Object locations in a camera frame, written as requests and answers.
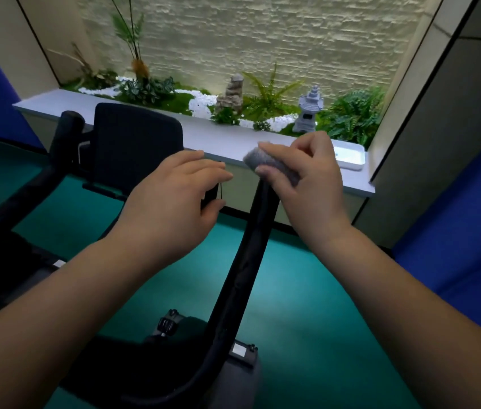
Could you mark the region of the grey cleaning cloth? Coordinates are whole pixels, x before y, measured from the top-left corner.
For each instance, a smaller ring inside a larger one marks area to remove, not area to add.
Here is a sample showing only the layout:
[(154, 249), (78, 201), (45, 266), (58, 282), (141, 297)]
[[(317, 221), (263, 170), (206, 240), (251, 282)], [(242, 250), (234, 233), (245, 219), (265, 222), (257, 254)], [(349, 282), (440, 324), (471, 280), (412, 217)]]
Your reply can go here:
[(296, 187), (300, 181), (297, 172), (286, 166), (282, 161), (273, 157), (259, 147), (250, 150), (243, 158), (244, 164), (252, 171), (256, 171), (259, 166), (270, 166), (280, 171), (288, 178), (293, 187)]

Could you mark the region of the green fern plant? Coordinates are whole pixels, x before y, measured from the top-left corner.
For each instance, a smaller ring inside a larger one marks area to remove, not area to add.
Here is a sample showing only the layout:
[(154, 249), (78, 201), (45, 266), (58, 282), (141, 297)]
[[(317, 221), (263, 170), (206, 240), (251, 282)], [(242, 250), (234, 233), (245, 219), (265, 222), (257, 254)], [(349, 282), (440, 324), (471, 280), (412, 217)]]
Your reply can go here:
[(242, 75), (247, 78), (258, 90), (258, 95), (251, 96), (248, 102), (244, 102), (243, 115), (254, 122), (264, 121), (276, 116), (290, 114), (288, 105), (283, 102), (283, 97), (299, 89), (303, 81), (294, 81), (276, 88), (278, 64), (274, 63), (270, 73), (268, 84), (264, 84), (256, 75), (243, 71)]

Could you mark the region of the bed of white pebbles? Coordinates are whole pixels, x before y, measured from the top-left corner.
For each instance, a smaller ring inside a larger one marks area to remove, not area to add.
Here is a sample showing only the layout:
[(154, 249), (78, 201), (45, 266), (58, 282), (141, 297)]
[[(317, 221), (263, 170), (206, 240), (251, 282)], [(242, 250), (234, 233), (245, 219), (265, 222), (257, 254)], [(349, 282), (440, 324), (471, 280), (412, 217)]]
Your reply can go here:
[[(138, 105), (153, 109), (165, 110), (172, 113), (193, 116), (204, 120), (211, 120), (217, 104), (217, 95), (211, 95), (205, 90), (196, 88), (184, 89), (182, 85), (175, 86), (175, 92), (166, 95), (158, 103), (142, 102), (139, 99), (132, 99), (127, 95), (127, 90), (132, 86), (132, 79), (128, 77), (117, 77), (115, 84), (103, 89), (88, 89), (80, 83), (73, 83), (69, 90), (76, 93), (100, 97), (103, 99), (115, 100), (132, 105)], [(266, 118), (249, 115), (242, 110), (238, 119), (239, 125), (252, 129), (254, 123), (263, 123), (267, 131), (283, 133), (291, 131), (291, 126), (298, 117), (298, 109), (290, 107), (285, 115), (269, 116)]]

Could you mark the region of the grey planter ledge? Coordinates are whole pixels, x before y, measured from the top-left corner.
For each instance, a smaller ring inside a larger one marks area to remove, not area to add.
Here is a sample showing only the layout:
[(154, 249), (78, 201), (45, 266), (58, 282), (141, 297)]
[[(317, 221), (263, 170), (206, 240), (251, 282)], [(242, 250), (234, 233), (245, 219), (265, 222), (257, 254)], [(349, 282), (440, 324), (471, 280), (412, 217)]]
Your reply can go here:
[[(119, 104), (118, 101), (55, 89), (20, 102), (13, 108), (24, 116), (30, 116), (31, 127), (49, 148), (53, 134), (51, 125), (43, 121), (56, 122), (65, 110), (73, 110), (82, 115), (88, 127), (94, 124), (95, 108), (98, 103)], [(221, 186), (221, 197), (227, 207), (248, 213), (258, 185), (258, 178), (243, 163), (244, 155), (259, 142), (290, 145), (294, 138), (271, 132), (256, 132), (238, 126), (218, 125), (208, 120), (163, 111), (163, 114), (176, 118), (182, 125), (184, 145), (187, 149), (203, 150), (208, 158), (225, 162), (232, 169), (234, 178)], [(369, 170), (364, 166), (360, 171), (341, 168), (344, 200), (350, 220), (354, 220), (363, 203), (374, 196), (375, 188), (370, 184)]]

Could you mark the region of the black safety clip with cord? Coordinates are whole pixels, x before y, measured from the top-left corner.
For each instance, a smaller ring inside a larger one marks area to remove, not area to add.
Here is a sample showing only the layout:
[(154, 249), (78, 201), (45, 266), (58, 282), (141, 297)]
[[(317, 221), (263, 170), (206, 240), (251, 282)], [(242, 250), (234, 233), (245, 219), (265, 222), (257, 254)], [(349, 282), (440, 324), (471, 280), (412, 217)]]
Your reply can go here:
[(218, 183), (212, 189), (205, 192), (204, 197), (201, 200), (201, 213), (203, 213), (203, 211), (209, 204), (212, 203), (212, 201), (222, 199), (221, 185), (221, 183)]

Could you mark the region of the small green leafy plant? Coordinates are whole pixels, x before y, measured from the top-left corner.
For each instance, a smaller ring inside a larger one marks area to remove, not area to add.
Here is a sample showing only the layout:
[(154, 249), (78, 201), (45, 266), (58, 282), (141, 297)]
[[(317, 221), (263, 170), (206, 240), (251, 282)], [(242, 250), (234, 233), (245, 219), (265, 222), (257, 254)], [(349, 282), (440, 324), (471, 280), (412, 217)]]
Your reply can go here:
[(224, 107), (220, 109), (218, 112), (215, 112), (211, 117), (210, 120), (217, 124), (222, 125), (232, 125), (232, 126), (239, 126), (240, 125), (240, 118), (237, 112), (230, 107)]

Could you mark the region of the tall thin-stemmed palm plant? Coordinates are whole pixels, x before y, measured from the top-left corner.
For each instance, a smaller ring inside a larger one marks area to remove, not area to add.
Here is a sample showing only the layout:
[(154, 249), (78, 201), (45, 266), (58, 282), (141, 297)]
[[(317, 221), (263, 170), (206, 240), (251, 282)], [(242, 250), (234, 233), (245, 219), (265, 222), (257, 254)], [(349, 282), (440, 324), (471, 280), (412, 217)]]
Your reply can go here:
[(115, 0), (110, 0), (110, 2), (114, 6), (114, 13), (111, 13), (114, 33), (128, 46), (132, 57), (131, 68), (135, 78), (137, 80), (147, 81), (150, 78), (150, 71), (142, 58), (140, 48), (144, 13), (140, 13), (138, 17), (135, 17), (132, 0), (128, 0), (128, 15), (121, 12)]

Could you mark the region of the bushy dark green fern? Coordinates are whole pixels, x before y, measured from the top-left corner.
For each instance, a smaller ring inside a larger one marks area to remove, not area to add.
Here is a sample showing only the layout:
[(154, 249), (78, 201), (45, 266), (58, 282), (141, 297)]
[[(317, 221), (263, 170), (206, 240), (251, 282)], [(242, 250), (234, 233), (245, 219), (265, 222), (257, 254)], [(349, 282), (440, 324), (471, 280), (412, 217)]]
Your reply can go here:
[(381, 124), (385, 92), (381, 87), (352, 90), (320, 113), (317, 129), (331, 139), (368, 150)]

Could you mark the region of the black foam handrail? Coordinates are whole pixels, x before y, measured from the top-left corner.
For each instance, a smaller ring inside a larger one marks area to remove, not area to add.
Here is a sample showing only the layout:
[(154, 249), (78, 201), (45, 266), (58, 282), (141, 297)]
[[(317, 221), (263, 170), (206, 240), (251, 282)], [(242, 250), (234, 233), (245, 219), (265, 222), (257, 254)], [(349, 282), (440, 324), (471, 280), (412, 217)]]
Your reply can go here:
[(0, 205), (0, 236), (24, 220), (72, 171), (84, 127), (85, 119), (79, 113), (72, 110), (62, 112), (49, 150), (48, 164)]
[(202, 396), (221, 371), (247, 306), (273, 228), (279, 198), (267, 182), (260, 179), (252, 201), (239, 249), (223, 283), (207, 322), (202, 350), (204, 354), (193, 376), (174, 391), (152, 399), (124, 395), (128, 409), (169, 409)]

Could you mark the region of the grey stone lantern ornament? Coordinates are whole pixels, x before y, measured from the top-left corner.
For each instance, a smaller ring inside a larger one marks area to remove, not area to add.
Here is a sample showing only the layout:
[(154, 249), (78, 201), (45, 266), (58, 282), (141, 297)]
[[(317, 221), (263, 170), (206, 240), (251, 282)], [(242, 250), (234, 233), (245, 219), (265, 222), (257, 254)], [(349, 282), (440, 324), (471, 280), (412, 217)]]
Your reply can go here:
[(298, 106), (300, 112), (292, 132), (305, 134), (316, 131), (316, 115), (324, 110), (324, 99), (320, 95), (318, 84), (313, 85), (306, 95), (300, 96)]

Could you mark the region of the person's left hand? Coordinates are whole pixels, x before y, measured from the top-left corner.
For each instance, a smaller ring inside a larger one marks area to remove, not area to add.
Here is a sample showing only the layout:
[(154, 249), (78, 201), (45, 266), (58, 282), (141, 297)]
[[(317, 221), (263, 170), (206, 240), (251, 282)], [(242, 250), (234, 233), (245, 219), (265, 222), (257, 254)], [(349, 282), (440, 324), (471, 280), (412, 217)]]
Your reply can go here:
[(181, 164), (200, 159), (207, 159), (203, 151), (177, 152), (134, 188), (105, 238), (110, 261), (127, 270), (156, 273), (203, 242), (216, 223), (202, 223), (201, 200), (233, 174), (226, 168), (178, 171)]

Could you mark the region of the black treadmill console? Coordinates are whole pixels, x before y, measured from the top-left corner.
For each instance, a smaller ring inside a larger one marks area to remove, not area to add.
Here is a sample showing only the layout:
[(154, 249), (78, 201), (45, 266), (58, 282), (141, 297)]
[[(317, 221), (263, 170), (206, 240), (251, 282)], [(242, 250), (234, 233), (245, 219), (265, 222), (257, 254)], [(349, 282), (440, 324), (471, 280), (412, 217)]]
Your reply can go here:
[(95, 107), (84, 189), (126, 201), (162, 161), (182, 151), (183, 129), (171, 116), (121, 103)]

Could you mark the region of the variegated leafy plant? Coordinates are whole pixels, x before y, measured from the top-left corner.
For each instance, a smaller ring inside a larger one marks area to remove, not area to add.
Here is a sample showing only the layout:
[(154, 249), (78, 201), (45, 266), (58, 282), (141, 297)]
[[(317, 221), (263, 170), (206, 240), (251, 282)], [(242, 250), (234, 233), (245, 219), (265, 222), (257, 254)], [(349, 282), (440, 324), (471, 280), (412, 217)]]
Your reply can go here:
[(125, 80), (120, 83), (119, 90), (127, 102), (138, 105), (156, 105), (176, 94), (172, 77)]

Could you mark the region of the person's right forearm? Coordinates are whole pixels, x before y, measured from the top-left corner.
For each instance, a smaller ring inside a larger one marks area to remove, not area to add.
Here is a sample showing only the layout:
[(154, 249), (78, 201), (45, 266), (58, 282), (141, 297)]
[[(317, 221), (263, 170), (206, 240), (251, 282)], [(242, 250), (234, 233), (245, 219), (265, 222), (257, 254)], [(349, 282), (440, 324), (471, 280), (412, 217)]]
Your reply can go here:
[(481, 409), (481, 327), (350, 225), (299, 235), (353, 300), (424, 409)]

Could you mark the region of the dry bare branch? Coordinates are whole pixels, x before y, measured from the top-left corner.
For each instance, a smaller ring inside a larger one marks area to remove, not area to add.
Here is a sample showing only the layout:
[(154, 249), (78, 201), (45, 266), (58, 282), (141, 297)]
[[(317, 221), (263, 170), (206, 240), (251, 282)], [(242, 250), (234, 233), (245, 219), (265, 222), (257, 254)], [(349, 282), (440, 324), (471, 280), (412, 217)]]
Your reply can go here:
[(68, 59), (71, 59), (79, 64), (81, 75), (80, 75), (80, 81), (78, 83), (78, 86), (82, 87), (84, 84), (91, 81), (94, 78), (96, 73), (93, 70), (92, 66), (89, 64), (89, 62), (86, 61), (85, 58), (83, 57), (80, 51), (80, 48), (77, 46), (77, 44), (74, 41), (71, 41), (71, 45), (73, 48), (73, 54), (68, 54), (68, 53), (61, 52), (51, 48), (46, 48), (46, 50), (50, 53), (57, 54), (62, 57), (67, 57)]

